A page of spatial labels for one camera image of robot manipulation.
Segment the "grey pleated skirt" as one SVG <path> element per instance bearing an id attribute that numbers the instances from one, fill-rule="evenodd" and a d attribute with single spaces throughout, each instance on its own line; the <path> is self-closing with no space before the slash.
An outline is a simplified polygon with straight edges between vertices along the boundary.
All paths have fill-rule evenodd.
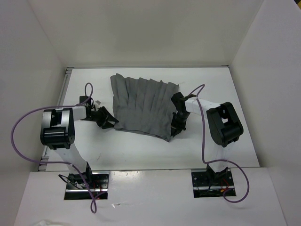
<path id="1" fill-rule="evenodd" d="M 113 113 L 118 120 L 115 130 L 172 139 L 171 122 L 176 111 L 171 101 L 177 84 L 153 79 L 110 77 L 113 92 Z"/>

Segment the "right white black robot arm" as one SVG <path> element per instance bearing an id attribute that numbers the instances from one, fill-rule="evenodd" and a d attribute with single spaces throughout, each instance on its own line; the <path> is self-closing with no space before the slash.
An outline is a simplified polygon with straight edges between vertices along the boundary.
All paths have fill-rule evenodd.
<path id="1" fill-rule="evenodd" d="M 171 122 L 171 136 L 174 137 L 186 130 L 186 121 L 191 113 L 207 119 L 212 140 L 219 146 L 213 152 L 213 159 L 207 163 L 207 182 L 217 185 L 222 180 L 222 174 L 228 167 L 230 150 L 244 133 L 241 121 L 230 102 L 218 104 L 188 95 L 184 97 L 181 92 L 171 98 L 176 107 Z"/>

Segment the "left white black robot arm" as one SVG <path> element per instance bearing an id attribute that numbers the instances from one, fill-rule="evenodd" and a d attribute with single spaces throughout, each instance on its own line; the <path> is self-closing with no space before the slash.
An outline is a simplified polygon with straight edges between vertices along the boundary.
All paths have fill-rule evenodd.
<path id="1" fill-rule="evenodd" d="M 71 180 L 83 188 L 89 188 L 94 177 L 88 162 L 77 150 L 75 142 L 75 121 L 95 122 L 102 129 L 113 128 L 118 122 L 103 106 L 89 105 L 44 110 L 40 132 L 41 143 L 54 150 L 68 163 Z"/>

